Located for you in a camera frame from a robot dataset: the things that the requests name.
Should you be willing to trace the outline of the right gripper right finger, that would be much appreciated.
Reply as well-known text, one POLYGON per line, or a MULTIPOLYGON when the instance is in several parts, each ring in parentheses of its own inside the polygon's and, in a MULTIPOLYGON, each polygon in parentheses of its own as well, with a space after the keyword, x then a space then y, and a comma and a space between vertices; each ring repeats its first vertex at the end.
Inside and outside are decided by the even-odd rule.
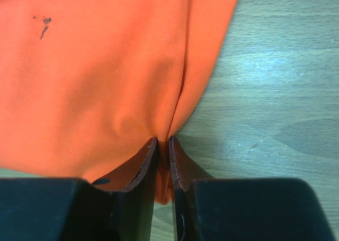
POLYGON ((174 136, 168 141, 168 152, 174 189, 187 191, 195 180, 214 179, 186 154, 179 140, 174 136))

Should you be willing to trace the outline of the orange t shirt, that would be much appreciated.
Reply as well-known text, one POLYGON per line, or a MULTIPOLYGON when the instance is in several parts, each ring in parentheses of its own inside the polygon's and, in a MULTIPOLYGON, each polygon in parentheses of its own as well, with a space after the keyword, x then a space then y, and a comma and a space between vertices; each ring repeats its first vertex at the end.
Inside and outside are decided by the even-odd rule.
POLYGON ((210 79, 238 0, 1 0, 1 167, 93 182, 167 141, 210 79))

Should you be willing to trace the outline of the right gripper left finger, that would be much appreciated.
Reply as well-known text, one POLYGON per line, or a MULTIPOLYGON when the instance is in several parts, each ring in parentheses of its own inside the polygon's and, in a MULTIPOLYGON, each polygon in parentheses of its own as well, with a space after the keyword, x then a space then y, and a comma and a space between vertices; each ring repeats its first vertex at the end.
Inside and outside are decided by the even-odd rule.
POLYGON ((156 138, 149 139, 134 156, 92 185, 104 191, 128 192, 142 181, 154 155, 157 157, 156 138))

